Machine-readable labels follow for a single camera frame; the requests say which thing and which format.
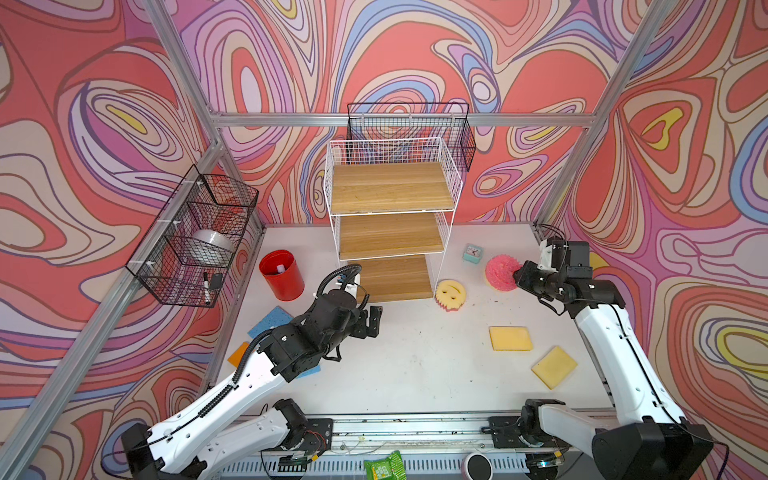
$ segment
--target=top shelf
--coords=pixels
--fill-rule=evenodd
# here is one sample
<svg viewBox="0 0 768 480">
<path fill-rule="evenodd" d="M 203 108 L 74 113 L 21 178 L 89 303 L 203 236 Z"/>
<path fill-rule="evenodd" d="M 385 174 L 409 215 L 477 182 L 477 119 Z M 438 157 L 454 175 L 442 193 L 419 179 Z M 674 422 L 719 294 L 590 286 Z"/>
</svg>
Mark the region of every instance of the top shelf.
<svg viewBox="0 0 768 480">
<path fill-rule="evenodd" d="M 338 165 L 333 214 L 453 210 L 440 163 Z"/>
</svg>

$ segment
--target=pink scrubber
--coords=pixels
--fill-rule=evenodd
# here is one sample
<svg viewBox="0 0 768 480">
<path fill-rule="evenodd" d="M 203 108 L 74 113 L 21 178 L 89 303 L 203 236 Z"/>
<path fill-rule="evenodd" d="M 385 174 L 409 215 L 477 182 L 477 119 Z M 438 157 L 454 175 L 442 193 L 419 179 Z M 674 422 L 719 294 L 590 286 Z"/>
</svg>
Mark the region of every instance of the pink scrubber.
<svg viewBox="0 0 768 480">
<path fill-rule="evenodd" d="M 509 292 L 518 286 L 512 274 L 522 265 L 509 255 L 497 255 L 485 264 L 485 281 L 500 292 Z"/>
</svg>

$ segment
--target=green snack bag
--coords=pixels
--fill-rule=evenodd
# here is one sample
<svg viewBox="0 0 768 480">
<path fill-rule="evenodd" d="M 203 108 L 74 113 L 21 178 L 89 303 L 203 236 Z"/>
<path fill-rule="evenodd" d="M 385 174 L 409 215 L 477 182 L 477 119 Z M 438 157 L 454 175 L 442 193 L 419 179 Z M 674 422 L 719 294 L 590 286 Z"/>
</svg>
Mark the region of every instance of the green snack bag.
<svg viewBox="0 0 768 480">
<path fill-rule="evenodd" d="M 368 480 L 406 480 L 406 466 L 402 463 L 400 452 L 393 452 L 389 457 L 369 462 L 365 460 Z"/>
</svg>

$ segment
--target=robotic arm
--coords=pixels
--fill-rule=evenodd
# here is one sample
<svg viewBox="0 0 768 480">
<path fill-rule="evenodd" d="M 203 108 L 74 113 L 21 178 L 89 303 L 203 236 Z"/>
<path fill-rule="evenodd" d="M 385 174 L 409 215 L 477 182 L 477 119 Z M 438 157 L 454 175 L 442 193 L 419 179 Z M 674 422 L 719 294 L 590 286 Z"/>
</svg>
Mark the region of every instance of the robotic arm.
<svg viewBox="0 0 768 480">
<path fill-rule="evenodd" d="M 517 425 L 520 439 L 528 444 L 562 439 L 593 457 L 606 480 L 690 478 L 713 447 L 709 432 L 690 424 L 667 393 L 632 331 L 616 286 L 592 279 L 589 245 L 544 240 L 539 264 L 526 261 L 514 278 L 548 308 L 554 310 L 552 300 L 564 304 L 603 370 L 619 423 L 611 428 L 558 400 L 529 399 Z M 538 472 L 538 478 L 557 473 L 542 470 L 549 472 Z"/>
<path fill-rule="evenodd" d="M 235 372 L 187 408 L 152 427 L 136 424 L 121 436 L 135 480 L 207 480 L 225 465 L 260 450 L 296 448 L 308 421 L 291 400 L 280 400 L 248 422 L 233 420 L 321 359 L 340 361 L 347 336 L 377 336 L 382 308 L 368 294 L 357 305 L 355 280 L 362 267 L 343 266 L 320 283 L 316 299 L 302 315 L 267 330 L 250 343 Z M 324 293 L 341 276 L 339 289 Z M 336 357 L 328 355 L 336 350 Z"/>
</svg>

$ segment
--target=red cup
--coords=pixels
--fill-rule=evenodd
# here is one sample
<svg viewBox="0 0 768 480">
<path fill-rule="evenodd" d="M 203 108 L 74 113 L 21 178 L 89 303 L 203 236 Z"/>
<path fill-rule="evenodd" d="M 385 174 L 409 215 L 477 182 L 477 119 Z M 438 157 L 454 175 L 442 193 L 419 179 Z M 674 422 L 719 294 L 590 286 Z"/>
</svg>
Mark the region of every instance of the red cup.
<svg viewBox="0 0 768 480">
<path fill-rule="evenodd" d="M 279 265 L 285 267 L 284 272 L 277 271 Z M 288 250 L 275 250 L 265 255 L 259 262 L 259 271 L 278 300 L 295 300 L 304 291 L 304 279 L 301 278 L 299 266 Z"/>
</svg>

